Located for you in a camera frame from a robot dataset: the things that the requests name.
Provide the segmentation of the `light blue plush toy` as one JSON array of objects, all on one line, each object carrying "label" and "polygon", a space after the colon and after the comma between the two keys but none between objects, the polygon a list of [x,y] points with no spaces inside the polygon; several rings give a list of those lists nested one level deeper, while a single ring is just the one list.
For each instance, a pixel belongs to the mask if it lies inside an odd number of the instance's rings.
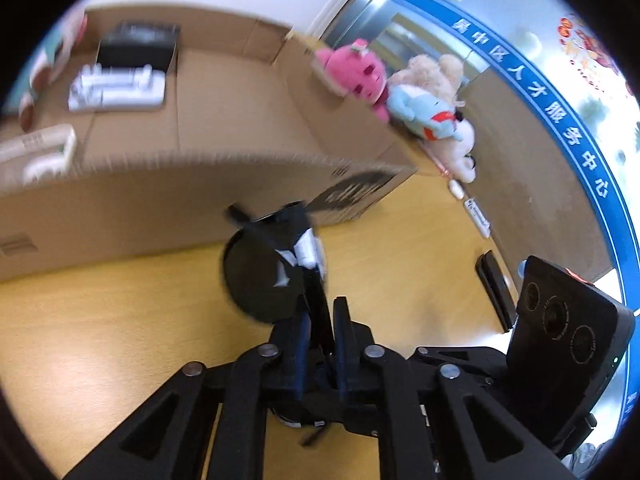
[{"label": "light blue plush toy", "polygon": [[458,133],[456,108],[418,86],[395,84],[388,92],[386,108],[390,116],[403,122],[420,139],[462,140]]}]

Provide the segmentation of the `black sunglasses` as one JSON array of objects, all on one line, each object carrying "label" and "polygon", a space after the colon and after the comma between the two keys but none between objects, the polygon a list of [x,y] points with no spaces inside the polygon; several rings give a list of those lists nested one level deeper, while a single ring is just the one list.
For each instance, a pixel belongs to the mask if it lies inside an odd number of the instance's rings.
[{"label": "black sunglasses", "polygon": [[267,405],[286,426],[309,428],[311,448],[331,427],[322,403],[336,386],[336,342],[326,298],[326,257],[302,202],[262,218],[240,205],[222,256],[224,286],[247,316],[272,327],[265,354]]}]

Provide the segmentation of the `black phone on table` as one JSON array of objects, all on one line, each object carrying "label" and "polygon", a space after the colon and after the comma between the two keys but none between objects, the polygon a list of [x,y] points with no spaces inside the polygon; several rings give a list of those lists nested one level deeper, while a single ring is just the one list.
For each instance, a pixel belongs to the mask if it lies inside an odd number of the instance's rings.
[{"label": "black phone on table", "polygon": [[498,261],[491,250],[478,257],[475,271],[496,311],[503,331],[510,332],[516,321],[515,304]]}]

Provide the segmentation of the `brown cardboard box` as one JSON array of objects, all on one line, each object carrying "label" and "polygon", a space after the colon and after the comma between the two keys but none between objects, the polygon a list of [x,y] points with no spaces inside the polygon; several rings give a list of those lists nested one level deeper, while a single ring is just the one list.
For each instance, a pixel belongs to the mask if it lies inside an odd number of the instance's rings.
[{"label": "brown cardboard box", "polygon": [[[159,110],[70,112],[74,77],[124,21],[176,24]],[[285,26],[188,6],[88,13],[84,41],[36,108],[35,128],[69,124],[70,170],[25,183],[1,174],[1,275],[221,242],[233,204],[263,216],[302,200],[322,226],[357,218],[414,173],[363,102],[334,96]]]}]

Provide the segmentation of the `clear phone case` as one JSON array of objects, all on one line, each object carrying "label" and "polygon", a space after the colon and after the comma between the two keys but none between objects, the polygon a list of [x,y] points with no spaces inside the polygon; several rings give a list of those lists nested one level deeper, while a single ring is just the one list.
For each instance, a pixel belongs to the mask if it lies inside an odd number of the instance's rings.
[{"label": "clear phone case", "polygon": [[71,124],[25,133],[1,143],[1,189],[20,188],[66,174],[78,139]]}]

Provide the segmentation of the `white earbuds case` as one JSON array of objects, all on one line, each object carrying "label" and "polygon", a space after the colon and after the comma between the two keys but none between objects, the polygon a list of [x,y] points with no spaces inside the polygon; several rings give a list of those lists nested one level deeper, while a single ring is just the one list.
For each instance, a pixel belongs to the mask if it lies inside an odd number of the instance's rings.
[{"label": "white earbuds case", "polygon": [[449,192],[457,199],[463,200],[465,196],[464,188],[462,185],[456,180],[448,181]]}]

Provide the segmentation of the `pink bear plush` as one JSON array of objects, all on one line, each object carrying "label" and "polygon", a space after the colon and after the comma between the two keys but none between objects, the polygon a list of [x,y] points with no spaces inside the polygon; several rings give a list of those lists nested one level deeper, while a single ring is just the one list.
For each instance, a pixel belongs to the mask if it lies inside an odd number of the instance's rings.
[{"label": "pink bear plush", "polygon": [[386,68],[367,40],[358,38],[337,49],[318,49],[311,67],[332,93],[366,102],[379,120],[390,121]]}]

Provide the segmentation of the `blue door banner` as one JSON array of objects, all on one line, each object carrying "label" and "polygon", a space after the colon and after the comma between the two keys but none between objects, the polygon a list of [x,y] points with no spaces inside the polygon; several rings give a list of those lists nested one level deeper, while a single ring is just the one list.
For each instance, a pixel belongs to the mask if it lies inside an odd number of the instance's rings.
[{"label": "blue door banner", "polygon": [[451,32],[495,70],[541,120],[578,177],[616,267],[624,303],[639,311],[639,242],[626,200],[594,137],[567,99],[488,25],[446,0],[398,0]]}]

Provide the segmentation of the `white tag card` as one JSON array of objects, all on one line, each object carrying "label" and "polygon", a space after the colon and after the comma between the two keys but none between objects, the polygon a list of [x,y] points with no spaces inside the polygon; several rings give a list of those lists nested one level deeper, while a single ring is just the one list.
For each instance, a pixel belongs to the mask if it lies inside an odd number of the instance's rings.
[{"label": "white tag card", "polygon": [[474,198],[467,198],[463,202],[463,205],[466,212],[476,225],[478,232],[480,232],[480,235],[484,238],[491,237],[490,222],[483,214],[483,211],[480,210],[480,206],[477,205]]}]

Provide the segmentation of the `grey folding phone stand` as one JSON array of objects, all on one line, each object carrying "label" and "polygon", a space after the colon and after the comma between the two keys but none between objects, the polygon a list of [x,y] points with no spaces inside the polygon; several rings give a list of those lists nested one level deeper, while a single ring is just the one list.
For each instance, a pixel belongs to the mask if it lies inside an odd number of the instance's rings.
[{"label": "grey folding phone stand", "polygon": [[67,108],[73,113],[156,110],[163,105],[166,74],[151,65],[102,68],[85,65],[70,84]]}]

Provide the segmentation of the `beige fluffy plush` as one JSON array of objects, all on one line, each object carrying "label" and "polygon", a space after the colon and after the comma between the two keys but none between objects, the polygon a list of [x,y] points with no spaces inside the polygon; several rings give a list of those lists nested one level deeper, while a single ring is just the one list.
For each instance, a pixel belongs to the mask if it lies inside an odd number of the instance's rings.
[{"label": "beige fluffy plush", "polygon": [[464,107],[458,92],[462,85],[463,63],[452,54],[443,54],[438,60],[426,54],[410,58],[408,66],[388,78],[388,86],[408,84],[430,92],[455,107]]}]

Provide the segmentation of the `white plush toy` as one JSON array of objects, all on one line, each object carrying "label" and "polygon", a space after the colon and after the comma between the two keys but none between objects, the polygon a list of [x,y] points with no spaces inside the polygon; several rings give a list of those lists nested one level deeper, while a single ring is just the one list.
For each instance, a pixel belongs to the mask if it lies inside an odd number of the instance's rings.
[{"label": "white plush toy", "polygon": [[471,123],[462,118],[457,121],[457,133],[461,136],[460,140],[446,138],[425,141],[424,148],[447,177],[461,183],[472,183],[476,178],[475,159],[472,156],[475,131]]}]

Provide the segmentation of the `small black product box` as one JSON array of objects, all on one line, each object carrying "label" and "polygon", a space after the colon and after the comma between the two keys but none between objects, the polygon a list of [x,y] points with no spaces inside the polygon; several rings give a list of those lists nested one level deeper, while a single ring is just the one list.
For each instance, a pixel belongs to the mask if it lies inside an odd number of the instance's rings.
[{"label": "small black product box", "polygon": [[142,68],[167,74],[174,68],[181,28],[177,24],[121,22],[100,41],[96,64],[103,68]]}]

